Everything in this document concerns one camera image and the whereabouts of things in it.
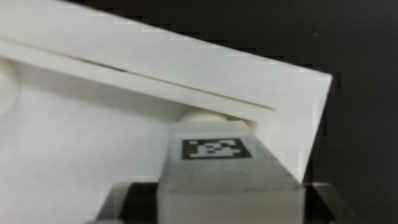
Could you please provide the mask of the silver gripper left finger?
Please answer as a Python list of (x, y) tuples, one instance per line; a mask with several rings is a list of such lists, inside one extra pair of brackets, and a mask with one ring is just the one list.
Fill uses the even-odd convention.
[(156, 182), (116, 183), (87, 224), (158, 224)]

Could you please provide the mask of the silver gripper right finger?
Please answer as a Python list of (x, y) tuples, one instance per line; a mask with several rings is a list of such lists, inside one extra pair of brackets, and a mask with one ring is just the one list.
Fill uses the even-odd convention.
[(304, 224), (359, 224), (359, 217), (338, 193), (324, 182), (306, 185)]

